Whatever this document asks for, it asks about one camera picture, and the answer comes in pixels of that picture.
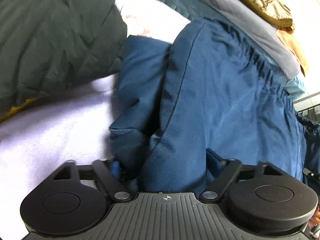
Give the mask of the navy blue jacket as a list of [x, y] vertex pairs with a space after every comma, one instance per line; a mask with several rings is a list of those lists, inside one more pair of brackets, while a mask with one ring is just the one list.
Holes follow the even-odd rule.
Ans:
[[142, 192], [199, 194], [206, 150], [298, 180], [319, 172], [319, 124], [298, 114], [270, 63], [232, 25], [201, 18], [169, 44], [130, 36], [110, 126], [113, 171]]

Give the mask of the lilac floral bed sheet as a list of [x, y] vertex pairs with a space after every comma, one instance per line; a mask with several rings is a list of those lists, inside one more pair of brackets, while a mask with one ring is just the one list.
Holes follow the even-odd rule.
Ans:
[[[173, 42], [189, 20], [157, 0], [115, 0], [130, 35]], [[117, 76], [50, 98], [1, 124], [1, 238], [22, 239], [24, 197], [67, 160], [108, 158]]]

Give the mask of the black storage rack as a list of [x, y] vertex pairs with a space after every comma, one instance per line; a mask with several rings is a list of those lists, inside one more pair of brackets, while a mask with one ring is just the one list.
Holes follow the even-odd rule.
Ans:
[[307, 96], [296, 100], [293, 105], [295, 110], [302, 116], [319, 123], [320, 120], [320, 92], [308, 94]]

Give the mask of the light blue quilt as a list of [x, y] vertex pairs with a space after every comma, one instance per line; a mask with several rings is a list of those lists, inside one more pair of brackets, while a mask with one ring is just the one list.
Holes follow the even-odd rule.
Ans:
[[281, 87], [286, 91], [288, 96], [293, 100], [297, 100], [305, 93], [304, 77], [302, 74], [298, 74], [293, 78], [288, 78], [280, 65], [270, 56], [267, 57], [268, 62], [271, 65], [271, 69], [274, 78], [278, 81]]

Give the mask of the orange cloth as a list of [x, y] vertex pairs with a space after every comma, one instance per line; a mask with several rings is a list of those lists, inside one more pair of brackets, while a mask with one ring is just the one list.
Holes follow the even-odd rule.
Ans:
[[288, 33], [284, 30], [277, 30], [276, 35], [281, 40], [281, 42], [284, 44], [284, 46], [291, 51], [291, 53], [296, 57], [296, 60], [300, 64], [300, 70], [304, 76], [309, 71], [309, 63], [307, 61], [306, 55], [304, 53], [304, 50], [298, 40], [295, 38], [293, 33]]

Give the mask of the black quilted jacket yellow lining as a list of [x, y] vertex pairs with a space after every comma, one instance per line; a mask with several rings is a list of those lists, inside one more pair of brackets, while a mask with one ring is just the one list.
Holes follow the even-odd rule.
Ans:
[[1, 120], [121, 69], [114, 0], [1, 0]]

